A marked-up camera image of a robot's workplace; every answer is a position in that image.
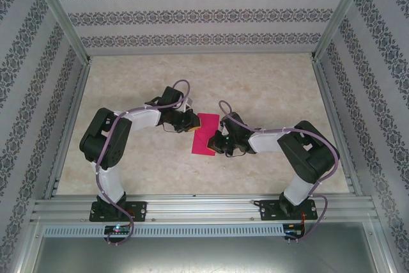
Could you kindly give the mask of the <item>aluminium mounting beam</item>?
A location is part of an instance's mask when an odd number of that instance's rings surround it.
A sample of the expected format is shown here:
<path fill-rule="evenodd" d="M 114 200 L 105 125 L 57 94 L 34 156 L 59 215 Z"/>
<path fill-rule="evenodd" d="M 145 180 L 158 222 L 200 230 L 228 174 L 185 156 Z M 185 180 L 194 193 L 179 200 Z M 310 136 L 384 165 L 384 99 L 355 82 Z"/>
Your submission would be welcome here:
<path fill-rule="evenodd" d="M 145 222 L 157 224 L 249 224 L 261 220 L 256 200 L 278 199 L 269 194 L 225 195 L 130 195 L 130 201 L 145 201 Z M 42 224 L 87 224 L 93 197 L 55 196 L 35 201 L 30 222 Z M 352 193 L 327 194 L 328 203 L 315 198 L 323 222 L 365 222 L 378 219 L 372 197 Z"/>

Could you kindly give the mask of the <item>aluminium frame post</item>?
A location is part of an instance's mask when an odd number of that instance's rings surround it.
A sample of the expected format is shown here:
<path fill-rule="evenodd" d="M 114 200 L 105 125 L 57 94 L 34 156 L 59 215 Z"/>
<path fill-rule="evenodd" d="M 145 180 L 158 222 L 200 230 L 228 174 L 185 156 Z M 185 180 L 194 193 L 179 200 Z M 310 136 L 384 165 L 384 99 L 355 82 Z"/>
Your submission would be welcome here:
<path fill-rule="evenodd" d="M 313 63 L 322 57 L 352 2 L 353 0 L 340 0 L 315 49 L 311 52 L 311 61 Z"/>
<path fill-rule="evenodd" d="M 45 0 L 53 14 L 56 21 L 61 26 L 64 34 L 68 38 L 70 45 L 73 47 L 74 51 L 80 58 L 82 63 L 89 62 L 89 55 L 86 52 L 84 45 L 81 42 L 79 35 L 77 34 L 67 12 L 63 8 L 60 0 Z"/>

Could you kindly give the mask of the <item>grey metal sheet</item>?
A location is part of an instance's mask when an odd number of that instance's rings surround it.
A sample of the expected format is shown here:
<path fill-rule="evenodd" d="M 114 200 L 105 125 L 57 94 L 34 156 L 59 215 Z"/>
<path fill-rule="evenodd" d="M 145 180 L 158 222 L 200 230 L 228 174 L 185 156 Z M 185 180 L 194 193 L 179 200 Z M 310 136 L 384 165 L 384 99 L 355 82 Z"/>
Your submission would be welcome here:
<path fill-rule="evenodd" d="M 45 238 L 33 273 L 378 273 L 369 248 L 278 238 Z"/>

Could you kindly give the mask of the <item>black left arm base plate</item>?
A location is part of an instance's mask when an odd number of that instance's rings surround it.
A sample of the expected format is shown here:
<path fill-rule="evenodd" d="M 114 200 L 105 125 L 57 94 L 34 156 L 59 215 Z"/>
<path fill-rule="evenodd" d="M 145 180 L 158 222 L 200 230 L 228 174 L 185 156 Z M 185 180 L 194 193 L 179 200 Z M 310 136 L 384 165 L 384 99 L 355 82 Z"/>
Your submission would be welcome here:
<path fill-rule="evenodd" d="M 146 217 L 147 203 L 143 201 L 126 201 L 124 211 L 135 222 L 144 222 Z M 91 205 L 89 213 L 91 222 L 129 222 L 129 217 L 112 204 L 95 201 Z"/>

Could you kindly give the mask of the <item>pink cloth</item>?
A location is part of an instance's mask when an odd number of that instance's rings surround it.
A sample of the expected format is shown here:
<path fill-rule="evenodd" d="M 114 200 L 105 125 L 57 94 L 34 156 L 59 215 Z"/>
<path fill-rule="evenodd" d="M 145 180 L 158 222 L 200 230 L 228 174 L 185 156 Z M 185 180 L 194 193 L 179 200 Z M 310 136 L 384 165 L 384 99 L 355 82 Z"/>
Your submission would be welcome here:
<path fill-rule="evenodd" d="M 201 120 L 202 128 L 194 132 L 191 153 L 215 156 L 207 147 L 210 138 L 215 135 L 216 130 L 219 128 L 220 116 L 212 113 L 199 113 L 198 116 Z"/>

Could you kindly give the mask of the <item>aluminium table edge rail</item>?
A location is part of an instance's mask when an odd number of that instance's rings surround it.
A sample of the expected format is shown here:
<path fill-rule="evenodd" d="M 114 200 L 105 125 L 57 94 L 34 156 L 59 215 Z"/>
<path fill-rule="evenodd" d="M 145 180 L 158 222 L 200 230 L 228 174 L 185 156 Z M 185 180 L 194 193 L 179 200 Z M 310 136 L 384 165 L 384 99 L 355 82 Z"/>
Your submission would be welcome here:
<path fill-rule="evenodd" d="M 84 64 L 81 73 L 77 78 L 72 99 L 70 101 L 70 107 L 65 118 L 61 140 L 58 143 L 58 150 L 52 161 L 52 168 L 47 179 L 47 184 L 45 186 L 42 199 L 50 199 L 51 197 L 53 197 L 54 185 L 59 181 L 59 178 L 61 177 L 92 61 L 93 57 L 90 57 L 87 63 Z"/>
<path fill-rule="evenodd" d="M 364 193 L 362 192 L 359 180 L 357 178 L 355 167 L 353 165 L 353 159 L 351 158 L 346 140 L 343 135 L 341 123 L 336 112 L 336 106 L 334 105 L 334 102 L 332 100 L 332 95 L 330 94 L 330 89 L 326 82 L 325 74 L 323 73 L 319 63 L 312 61 L 312 67 L 321 93 L 323 104 L 325 106 L 328 121 L 330 123 L 334 142 L 340 154 L 341 164 L 349 191 L 354 193 L 354 195 L 356 196 L 363 196 Z"/>

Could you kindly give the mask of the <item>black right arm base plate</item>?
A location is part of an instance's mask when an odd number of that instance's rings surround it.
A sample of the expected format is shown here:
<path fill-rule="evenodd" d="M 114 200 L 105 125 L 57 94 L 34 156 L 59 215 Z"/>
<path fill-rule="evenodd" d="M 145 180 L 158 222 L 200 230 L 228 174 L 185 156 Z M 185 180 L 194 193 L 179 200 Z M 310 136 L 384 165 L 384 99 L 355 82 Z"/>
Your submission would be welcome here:
<path fill-rule="evenodd" d="M 289 221 L 301 220 L 315 221 L 318 218 L 316 204 L 313 200 L 307 199 L 299 206 L 286 205 L 279 200 L 260 200 L 258 204 L 262 221 Z"/>

